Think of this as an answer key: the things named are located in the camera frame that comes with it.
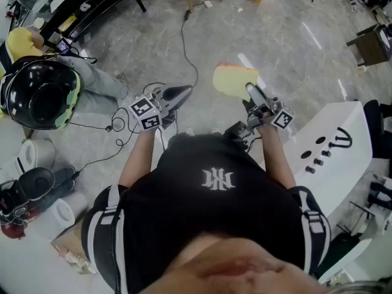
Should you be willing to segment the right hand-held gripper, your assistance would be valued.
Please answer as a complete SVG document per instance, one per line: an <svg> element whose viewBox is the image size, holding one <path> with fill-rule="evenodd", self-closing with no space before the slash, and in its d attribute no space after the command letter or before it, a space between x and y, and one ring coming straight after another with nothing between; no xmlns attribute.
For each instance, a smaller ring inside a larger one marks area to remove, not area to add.
<svg viewBox="0 0 392 294"><path fill-rule="evenodd" d="M277 97L268 98L257 85L246 84L250 101L243 101L247 111L247 127L251 134L261 126L273 126L285 130L294 120L293 111L285 106Z"/></svg>

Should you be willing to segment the person's left forearm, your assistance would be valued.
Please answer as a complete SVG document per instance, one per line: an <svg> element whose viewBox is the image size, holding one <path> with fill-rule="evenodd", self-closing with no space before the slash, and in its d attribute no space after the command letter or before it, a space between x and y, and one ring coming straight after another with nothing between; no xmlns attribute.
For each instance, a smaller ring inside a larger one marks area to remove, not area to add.
<svg viewBox="0 0 392 294"><path fill-rule="evenodd" d="M121 172L118 184L130 189L151 171L156 129L139 133Z"/></svg>

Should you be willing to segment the white cylinder jar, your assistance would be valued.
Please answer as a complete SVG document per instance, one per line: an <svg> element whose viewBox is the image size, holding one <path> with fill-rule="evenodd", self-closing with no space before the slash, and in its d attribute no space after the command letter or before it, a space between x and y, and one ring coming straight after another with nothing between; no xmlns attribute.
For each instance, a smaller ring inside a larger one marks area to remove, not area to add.
<svg viewBox="0 0 392 294"><path fill-rule="evenodd" d="M64 230L75 225L87 207L86 197L78 191L57 199L49 210L51 232L48 239L53 241Z"/></svg>

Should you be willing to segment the person's black shirt torso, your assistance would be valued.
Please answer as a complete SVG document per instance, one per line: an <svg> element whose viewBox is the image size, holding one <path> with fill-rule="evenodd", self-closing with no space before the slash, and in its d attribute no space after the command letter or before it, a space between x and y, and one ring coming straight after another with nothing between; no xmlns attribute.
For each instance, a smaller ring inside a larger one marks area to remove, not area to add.
<svg viewBox="0 0 392 294"><path fill-rule="evenodd" d="M173 138L157 167L130 189L106 188L83 220L87 258L124 294L158 280L202 233L249 239L313 273L330 246L330 226L311 191L286 189L235 141Z"/></svg>

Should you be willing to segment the black desk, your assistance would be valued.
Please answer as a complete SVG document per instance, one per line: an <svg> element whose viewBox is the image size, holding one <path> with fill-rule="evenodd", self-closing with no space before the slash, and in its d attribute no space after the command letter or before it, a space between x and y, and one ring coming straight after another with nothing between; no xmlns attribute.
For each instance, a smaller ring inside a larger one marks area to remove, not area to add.
<svg viewBox="0 0 392 294"><path fill-rule="evenodd" d="M122 0L65 0L45 22L40 34L49 41L54 34L75 42L101 15ZM143 12L141 0L135 0Z"/></svg>

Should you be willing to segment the black device box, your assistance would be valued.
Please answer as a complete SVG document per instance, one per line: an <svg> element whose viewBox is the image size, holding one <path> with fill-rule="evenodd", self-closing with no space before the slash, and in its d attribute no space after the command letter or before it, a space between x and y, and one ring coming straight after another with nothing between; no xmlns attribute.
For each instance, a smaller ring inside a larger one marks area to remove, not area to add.
<svg viewBox="0 0 392 294"><path fill-rule="evenodd" d="M238 121L224 132L224 136L232 140L244 140L250 135L248 126L242 121Z"/></svg>

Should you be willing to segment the cardboard box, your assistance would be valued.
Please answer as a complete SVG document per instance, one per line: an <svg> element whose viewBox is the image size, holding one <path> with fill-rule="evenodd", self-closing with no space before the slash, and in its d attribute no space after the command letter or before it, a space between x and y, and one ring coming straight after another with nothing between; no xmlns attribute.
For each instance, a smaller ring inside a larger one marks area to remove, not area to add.
<svg viewBox="0 0 392 294"><path fill-rule="evenodd" d="M78 274L97 274L83 250L81 222L65 230L51 242L58 255Z"/></svg>

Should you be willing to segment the red and black bag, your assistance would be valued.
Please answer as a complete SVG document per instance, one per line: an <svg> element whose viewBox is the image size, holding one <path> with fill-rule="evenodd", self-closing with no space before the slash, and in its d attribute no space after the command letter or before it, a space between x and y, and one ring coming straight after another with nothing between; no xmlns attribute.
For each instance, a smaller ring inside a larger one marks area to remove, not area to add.
<svg viewBox="0 0 392 294"><path fill-rule="evenodd" d="M25 237L28 222L40 214L41 198L34 181L12 180L0 184L0 231L10 239Z"/></svg>

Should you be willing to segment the yellow sponge cloth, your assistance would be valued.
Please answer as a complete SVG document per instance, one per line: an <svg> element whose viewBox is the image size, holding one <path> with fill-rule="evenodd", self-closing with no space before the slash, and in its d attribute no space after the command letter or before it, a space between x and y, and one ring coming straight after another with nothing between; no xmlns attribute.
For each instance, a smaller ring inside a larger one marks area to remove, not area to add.
<svg viewBox="0 0 392 294"><path fill-rule="evenodd" d="M259 72L256 69L236 64L218 64L213 73L213 86L222 94L237 97L247 102L251 97L246 89L248 83L257 84Z"/></svg>

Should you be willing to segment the person's right forearm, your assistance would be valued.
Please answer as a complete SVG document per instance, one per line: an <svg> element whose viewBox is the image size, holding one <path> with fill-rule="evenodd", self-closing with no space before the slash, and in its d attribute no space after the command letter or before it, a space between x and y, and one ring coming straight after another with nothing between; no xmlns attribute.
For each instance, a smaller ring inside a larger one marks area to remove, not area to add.
<svg viewBox="0 0 392 294"><path fill-rule="evenodd" d="M295 187L296 181L284 154L277 129L265 125L260 126L257 131L262 139L266 173L286 189Z"/></svg>

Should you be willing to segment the wooden side table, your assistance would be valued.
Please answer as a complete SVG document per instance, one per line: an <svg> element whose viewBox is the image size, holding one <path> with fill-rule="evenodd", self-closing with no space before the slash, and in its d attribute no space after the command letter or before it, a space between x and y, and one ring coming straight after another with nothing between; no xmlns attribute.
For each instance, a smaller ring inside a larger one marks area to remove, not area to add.
<svg viewBox="0 0 392 294"><path fill-rule="evenodd" d="M375 24L356 34L346 46L356 46L360 55L357 67L369 67L392 58L392 24Z"/></svg>

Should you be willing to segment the black glossy helmet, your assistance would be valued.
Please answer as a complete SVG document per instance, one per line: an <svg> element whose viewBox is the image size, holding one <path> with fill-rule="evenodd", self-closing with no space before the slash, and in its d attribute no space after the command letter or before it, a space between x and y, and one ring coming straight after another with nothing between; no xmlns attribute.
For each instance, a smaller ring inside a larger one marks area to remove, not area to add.
<svg viewBox="0 0 392 294"><path fill-rule="evenodd" d="M32 130L70 123L84 90L80 74L55 55L25 56L0 80L0 113Z"/></svg>

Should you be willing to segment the black pot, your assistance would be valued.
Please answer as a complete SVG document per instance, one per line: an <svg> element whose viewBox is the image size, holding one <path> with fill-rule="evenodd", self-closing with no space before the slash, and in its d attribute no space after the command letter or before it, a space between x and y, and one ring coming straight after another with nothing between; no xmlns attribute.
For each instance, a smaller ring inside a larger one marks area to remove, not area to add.
<svg viewBox="0 0 392 294"><path fill-rule="evenodd" d="M18 183L29 201L40 200L55 184L54 174L47 168L37 167L23 173Z"/></svg>

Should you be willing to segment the white counter with black knobs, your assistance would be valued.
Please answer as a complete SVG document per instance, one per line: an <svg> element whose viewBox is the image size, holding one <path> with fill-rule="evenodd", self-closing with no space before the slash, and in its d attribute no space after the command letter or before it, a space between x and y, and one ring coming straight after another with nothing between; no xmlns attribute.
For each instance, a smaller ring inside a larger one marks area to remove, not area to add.
<svg viewBox="0 0 392 294"><path fill-rule="evenodd" d="M324 215L329 216L372 159L361 102L325 105L283 147L297 185L308 188Z"/></svg>

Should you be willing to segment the white appliance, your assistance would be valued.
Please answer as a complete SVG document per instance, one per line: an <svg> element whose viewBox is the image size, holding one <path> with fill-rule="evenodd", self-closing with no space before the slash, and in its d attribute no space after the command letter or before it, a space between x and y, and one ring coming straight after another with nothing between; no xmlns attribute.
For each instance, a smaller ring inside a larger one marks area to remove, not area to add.
<svg viewBox="0 0 392 294"><path fill-rule="evenodd" d="M25 140L16 158L19 175L37 167L50 169L55 155L55 147L50 140Z"/></svg>

